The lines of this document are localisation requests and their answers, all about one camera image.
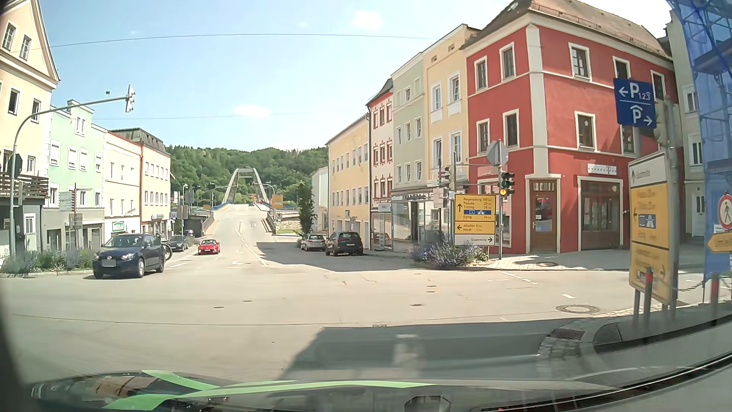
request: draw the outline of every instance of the blue construction netting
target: blue construction netting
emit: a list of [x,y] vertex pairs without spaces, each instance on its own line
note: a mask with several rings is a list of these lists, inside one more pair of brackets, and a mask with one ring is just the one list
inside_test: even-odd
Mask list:
[[[720,229],[719,206],[732,192],[732,4],[726,0],[667,0],[684,28],[698,95],[706,204],[705,243]],[[706,248],[704,279],[730,272],[730,254]]]

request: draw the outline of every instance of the manhole cover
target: manhole cover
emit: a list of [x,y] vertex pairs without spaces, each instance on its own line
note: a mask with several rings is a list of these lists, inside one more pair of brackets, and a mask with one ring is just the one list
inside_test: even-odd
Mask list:
[[559,305],[556,310],[566,313],[593,314],[598,313],[600,308],[590,305]]

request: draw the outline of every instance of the street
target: street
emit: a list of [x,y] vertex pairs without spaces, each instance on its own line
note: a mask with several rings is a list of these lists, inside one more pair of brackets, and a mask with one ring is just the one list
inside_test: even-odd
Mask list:
[[[632,307],[627,272],[432,271],[405,259],[327,257],[272,236],[264,217],[247,205],[217,212],[209,237],[221,242],[219,256],[191,248],[143,279],[0,279],[23,379],[140,369],[392,377],[405,373],[397,338],[431,342],[424,356],[436,364],[530,356],[571,319]],[[694,279],[684,274],[682,286]],[[699,301],[701,289],[681,299]]]

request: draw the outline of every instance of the silver car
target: silver car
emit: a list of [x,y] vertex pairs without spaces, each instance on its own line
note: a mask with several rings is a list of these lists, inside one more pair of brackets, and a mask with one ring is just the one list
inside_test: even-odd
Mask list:
[[306,239],[303,239],[300,243],[300,249],[304,251],[309,250],[325,250],[325,238],[323,235],[308,235]]

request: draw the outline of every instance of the red convertible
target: red convertible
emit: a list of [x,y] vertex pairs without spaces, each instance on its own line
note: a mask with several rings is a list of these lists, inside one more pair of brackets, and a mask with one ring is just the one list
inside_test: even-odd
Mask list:
[[221,252],[221,243],[218,243],[215,239],[204,239],[201,241],[201,244],[198,245],[198,254],[219,254],[219,252]]

